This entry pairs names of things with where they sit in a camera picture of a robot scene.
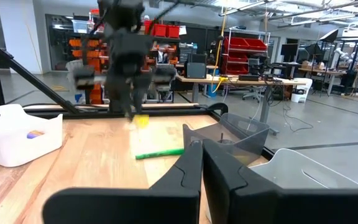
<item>green pen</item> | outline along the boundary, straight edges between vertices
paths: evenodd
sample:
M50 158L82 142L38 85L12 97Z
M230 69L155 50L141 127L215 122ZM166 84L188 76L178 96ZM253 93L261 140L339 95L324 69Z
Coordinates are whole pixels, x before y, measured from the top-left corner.
M173 156L173 155L182 155L185 152L184 148L181 149L170 149L165 151L159 151L159 152L152 152L152 153L146 153L141 155L136 155L136 159L146 159L146 158L152 158L152 157L158 157L158 156Z

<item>floor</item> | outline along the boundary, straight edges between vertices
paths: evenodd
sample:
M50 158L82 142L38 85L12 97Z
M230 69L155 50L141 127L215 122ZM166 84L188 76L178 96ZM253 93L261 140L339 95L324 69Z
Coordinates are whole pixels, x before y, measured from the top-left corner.
M32 103L53 103L29 82L17 74L1 71L2 87L7 103L28 105ZM37 75L49 87L57 89L63 98L74 102L75 90L66 78L66 73L53 72ZM185 94L191 99L191 93ZM220 102L223 97L214 98L199 95L199 103L210 105ZM176 103L186 101L175 95ZM240 91L228 94L225 103L229 112L246 117L259 118L262 105L256 100L242 100ZM284 117L284 107L290 107L287 115L298 118L313 126L311 129L293 130L310 127L297 119ZM266 147L270 149L290 148L348 176L358 182L358 98L343 98L319 92L309 95L306 103L286 101L270 108L268 125L280 131L277 136L269 134Z

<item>table leg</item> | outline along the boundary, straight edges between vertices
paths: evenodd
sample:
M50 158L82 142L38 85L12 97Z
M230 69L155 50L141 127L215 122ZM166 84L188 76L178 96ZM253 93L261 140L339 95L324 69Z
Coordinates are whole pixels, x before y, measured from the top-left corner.
M208 94L206 94L206 88L207 88L208 84L204 84L204 91L203 91L203 96L210 98L210 96L208 96Z
M331 90L333 90L334 80L335 80L335 75L331 75L331 78L329 79L329 86L327 91L328 96L330 96Z
M270 106L268 105L267 101L270 98L270 94L273 94L273 93L271 93L271 87L266 86L265 96L263 97L264 102L262 104L262 111L260 112L260 118L259 118L259 121L262 122L262 123L265 123L265 124L267 123L267 117L269 115ZM273 129L273 128L270 128L269 131L272 132L272 134L274 136L276 136L279 133L278 130Z
M191 92L191 102L197 103L198 102L198 83L193 84L193 91Z

